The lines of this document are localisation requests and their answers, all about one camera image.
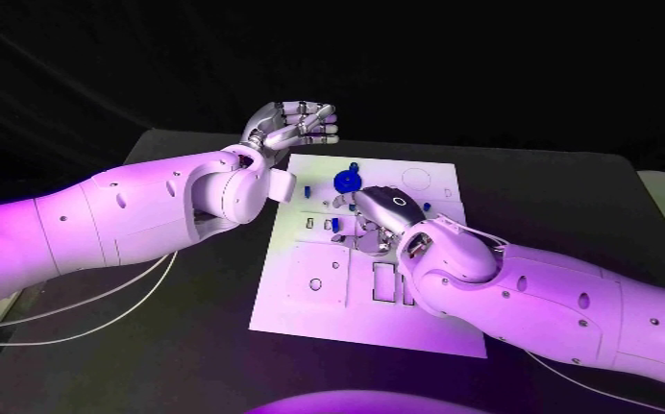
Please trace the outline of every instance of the blue object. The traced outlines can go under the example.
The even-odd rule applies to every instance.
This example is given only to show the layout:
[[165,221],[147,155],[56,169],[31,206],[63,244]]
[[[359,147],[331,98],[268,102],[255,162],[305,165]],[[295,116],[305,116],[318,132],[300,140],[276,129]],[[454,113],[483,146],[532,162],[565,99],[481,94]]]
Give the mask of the blue object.
[[338,193],[349,193],[357,191],[363,186],[363,180],[357,174],[357,162],[351,162],[349,169],[338,172],[333,180],[334,190]]

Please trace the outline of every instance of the robot forearm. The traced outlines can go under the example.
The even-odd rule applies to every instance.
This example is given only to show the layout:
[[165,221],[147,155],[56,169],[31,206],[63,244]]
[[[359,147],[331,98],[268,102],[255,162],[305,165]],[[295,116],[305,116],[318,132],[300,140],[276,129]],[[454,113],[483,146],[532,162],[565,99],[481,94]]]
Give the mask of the robot forearm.
[[0,298],[72,271],[144,262],[288,201],[295,178],[233,145],[111,169],[49,196],[0,206]]
[[[470,235],[451,233],[441,220],[415,225],[398,247],[401,272],[424,309],[460,317],[549,359],[665,381],[665,290],[522,246],[473,252],[460,237]],[[432,244],[411,257],[406,247],[418,233]],[[470,258],[474,267],[464,270]],[[490,269],[487,280],[481,274]]]

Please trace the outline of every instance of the gray table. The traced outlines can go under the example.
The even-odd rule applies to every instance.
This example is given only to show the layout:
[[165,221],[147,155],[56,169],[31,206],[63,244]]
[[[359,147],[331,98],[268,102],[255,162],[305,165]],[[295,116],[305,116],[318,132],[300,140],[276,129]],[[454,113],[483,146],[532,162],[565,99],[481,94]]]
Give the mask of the gray table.
[[[126,163],[219,150],[236,139],[148,131]],[[297,152],[452,162],[473,227],[665,287],[665,221],[621,157],[351,141]],[[486,339],[488,358],[473,359],[248,331],[275,208],[269,202],[248,226],[180,253],[154,296],[111,327],[63,344],[0,353],[2,414],[236,413],[336,389],[416,394],[497,413],[650,412],[578,388],[494,339]],[[148,266],[49,281],[30,313],[108,290]],[[131,307],[157,275],[18,327],[12,341],[53,339],[99,325]],[[555,367],[595,387],[665,405],[657,382]]]

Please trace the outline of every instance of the white robotic arm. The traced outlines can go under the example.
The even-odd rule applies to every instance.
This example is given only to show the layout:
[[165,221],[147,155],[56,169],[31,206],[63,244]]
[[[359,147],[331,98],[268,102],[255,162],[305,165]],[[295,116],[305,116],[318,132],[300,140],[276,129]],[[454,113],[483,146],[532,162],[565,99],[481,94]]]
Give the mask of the white robotic arm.
[[333,106],[266,104],[240,143],[121,166],[64,190],[0,206],[0,298],[86,268],[144,262],[249,223],[295,177],[271,169],[291,145],[336,143]]
[[331,240],[373,256],[396,246],[398,271],[431,314],[549,359],[665,381],[663,289],[483,233],[488,247],[444,215],[425,220],[395,188],[364,188],[333,204],[344,203],[372,227]]

